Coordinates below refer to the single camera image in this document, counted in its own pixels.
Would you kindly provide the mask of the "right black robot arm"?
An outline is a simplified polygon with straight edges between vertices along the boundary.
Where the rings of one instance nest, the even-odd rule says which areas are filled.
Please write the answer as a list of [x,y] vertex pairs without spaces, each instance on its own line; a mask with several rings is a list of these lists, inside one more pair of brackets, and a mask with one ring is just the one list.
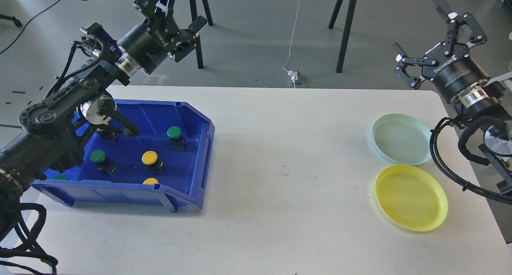
[[[425,81],[432,83],[457,113],[455,118],[443,118],[431,131],[429,148],[436,166],[464,191],[511,204],[511,167],[506,161],[511,158],[511,115],[501,100],[505,87],[498,81],[492,82],[470,55],[471,47],[485,43],[485,33],[469,12],[447,14],[441,7],[436,11],[447,24],[445,40],[421,58],[407,56],[395,43],[395,73],[412,89],[419,89]],[[466,159],[492,165],[499,173],[502,180],[497,183],[498,192],[468,182],[445,164],[439,153],[438,137],[446,126],[463,131],[458,149]]]

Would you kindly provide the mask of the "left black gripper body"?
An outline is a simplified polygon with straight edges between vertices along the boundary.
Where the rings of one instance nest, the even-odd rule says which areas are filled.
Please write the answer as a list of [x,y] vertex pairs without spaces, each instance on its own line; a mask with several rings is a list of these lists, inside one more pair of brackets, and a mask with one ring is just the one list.
[[131,56],[146,74],[151,74],[166,59],[171,58],[173,44],[170,36],[179,31],[179,27],[170,18],[145,19],[126,33],[118,46]]

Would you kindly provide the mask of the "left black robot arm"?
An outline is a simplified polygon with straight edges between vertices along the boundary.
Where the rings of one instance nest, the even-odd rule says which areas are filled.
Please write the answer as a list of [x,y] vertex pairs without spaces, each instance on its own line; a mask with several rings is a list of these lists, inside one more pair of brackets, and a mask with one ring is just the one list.
[[14,248],[1,248],[2,265],[38,275],[7,261],[30,257],[57,274],[58,260],[37,243],[46,208],[20,198],[33,182],[47,178],[48,169],[62,173],[82,164],[84,148],[97,129],[139,135],[106,91],[114,81],[128,85],[137,71],[151,74],[166,58],[179,62],[192,51],[203,68],[199,31],[213,24],[209,7],[206,17],[198,15],[196,0],[134,0],[134,7],[145,19],[119,41],[99,23],[82,28],[82,39],[72,42],[62,75],[42,102],[21,112],[23,132],[1,150],[1,238],[15,231],[21,240]]

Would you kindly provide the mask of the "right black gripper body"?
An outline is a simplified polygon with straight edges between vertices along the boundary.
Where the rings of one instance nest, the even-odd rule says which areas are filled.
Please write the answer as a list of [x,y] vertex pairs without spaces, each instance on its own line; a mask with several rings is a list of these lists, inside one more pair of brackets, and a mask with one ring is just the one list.
[[469,55],[466,44],[455,43],[453,54],[445,56],[444,46],[438,43],[425,56],[436,60],[435,66],[424,66],[422,75],[430,79],[446,103],[458,102],[459,93],[476,83],[484,83],[490,75]]

